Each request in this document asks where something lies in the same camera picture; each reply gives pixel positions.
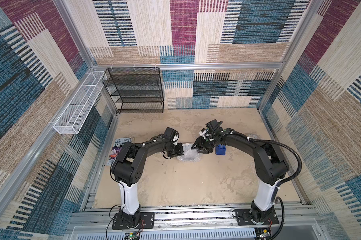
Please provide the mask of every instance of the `patterned carpet wall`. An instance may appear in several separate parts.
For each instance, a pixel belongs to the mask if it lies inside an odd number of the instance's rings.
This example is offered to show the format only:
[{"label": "patterned carpet wall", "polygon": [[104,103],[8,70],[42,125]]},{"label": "patterned carpet wall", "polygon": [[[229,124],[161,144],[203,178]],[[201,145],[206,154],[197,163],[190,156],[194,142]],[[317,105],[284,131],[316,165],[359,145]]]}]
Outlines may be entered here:
[{"label": "patterned carpet wall", "polygon": [[163,70],[164,108],[255,108],[274,69]]},{"label": "patterned carpet wall", "polygon": [[0,0],[0,188],[86,70],[52,0]]},{"label": "patterned carpet wall", "polygon": [[0,218],[0,240],[62,239],[78,212],[112,120],[100,95],[79,134],[58,133]]},{"label": "patterned carpet wall", "polygon": [[325,0],[298,49],[262,113],[331,237],[361,239],[361,1]]},{"label": "patterned carpet wall", "polygon": [[309,0],[67,0],[98,65],[280,61]]},{"label": "patterned carpet wall", "polygon": [[[52,0],[0,0],[0,188],[87,66]],[[54,239],[77,211],[111,110],[100,96],[80,134],[56,134],[0,218],[1,239]]]}]

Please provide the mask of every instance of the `black mesh shelf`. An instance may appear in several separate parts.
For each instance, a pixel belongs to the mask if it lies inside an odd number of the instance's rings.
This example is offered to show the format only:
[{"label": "black mesh shelf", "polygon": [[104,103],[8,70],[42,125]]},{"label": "black mesh shelf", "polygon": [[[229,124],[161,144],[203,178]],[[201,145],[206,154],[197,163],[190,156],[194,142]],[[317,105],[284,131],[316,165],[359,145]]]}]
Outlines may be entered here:
[{"label": "black mesh shelf", "polygon": [[163,113],[163,109],[121,109],[119,113]]},{"label": "black mesh shelf", "polygon": [[103,84],[119,113],[163,113],[159,68],[108,68],[106,76]]},{"label": "black mesh shelf", "polygon": [[146,97],[139,97],[139,98],[120,98],[115,103],[147,103],[147,102],[162,102],[162,98],[146,98]]}]

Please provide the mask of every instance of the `white mesh basket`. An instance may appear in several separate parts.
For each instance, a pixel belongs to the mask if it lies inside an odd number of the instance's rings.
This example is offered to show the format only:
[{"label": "white mesh basket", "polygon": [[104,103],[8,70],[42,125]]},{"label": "white mesh basket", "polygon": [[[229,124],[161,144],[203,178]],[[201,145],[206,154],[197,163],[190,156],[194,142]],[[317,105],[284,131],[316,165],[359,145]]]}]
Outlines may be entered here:
[{"label": "white mesh basket", "polygon": [[106,78],[107,76],[101,71],[91,72],[87,76],[78,92],[54,124],[54,129],[59,134],[79,133],[96,98],[102,90],[102,79],[106,80]]}]

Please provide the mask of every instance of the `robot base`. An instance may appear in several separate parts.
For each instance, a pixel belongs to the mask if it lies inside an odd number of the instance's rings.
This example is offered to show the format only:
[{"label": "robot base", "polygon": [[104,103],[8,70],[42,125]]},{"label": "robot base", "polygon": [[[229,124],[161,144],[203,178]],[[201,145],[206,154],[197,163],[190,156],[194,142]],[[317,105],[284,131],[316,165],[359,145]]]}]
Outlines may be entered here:
[{"label": "robot base", "polygon": [[[237,223],[239,226],[246,226],[246,225],[257,225],[252,221],[252,217],[250,214],[251,209],[234,209],[233,212],[235,212],[235,216],[237,216]],[[264,218],[264,224],[269,224],[267,219],[270,218],[270,220],[273,222],[273,224],[278,224],[278,217],[275,214],[275,210],[272,209],[272,211]]]},{"label": "robot base", "polygon": [[[154,212],[141,212],[140,218],[139,218],[139,223],[133,229],[140,229],[140,227],[142,226],[142,221],[140,221],[140,219],[144,220],[144,229],[154,228],[154,215],[155,215]],[[123,220],[123,218],[122,218],[122,211],[119,211],[114,216],[114,221],[112,222],[112,229],[113,230],[124,230],[124,229],[128,230],[129,229],[127,227],[128,224],[126,224],[126,223],[127,222],[125,220]]]}]

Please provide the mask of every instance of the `plastic bag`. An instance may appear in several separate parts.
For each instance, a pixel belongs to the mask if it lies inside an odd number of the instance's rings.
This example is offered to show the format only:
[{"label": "plastic bag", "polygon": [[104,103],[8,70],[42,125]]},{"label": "plastic bag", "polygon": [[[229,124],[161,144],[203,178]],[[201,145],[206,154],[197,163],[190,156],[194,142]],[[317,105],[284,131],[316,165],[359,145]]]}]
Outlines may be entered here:
[{"label": "plastic bag", "polygon": [[200,161],[201,154],[197,152],[196,149],[191,149],[191,143],[184,143],[183,146],[183,155],[177,156],[179,161],[184,162],[197,162]]}]

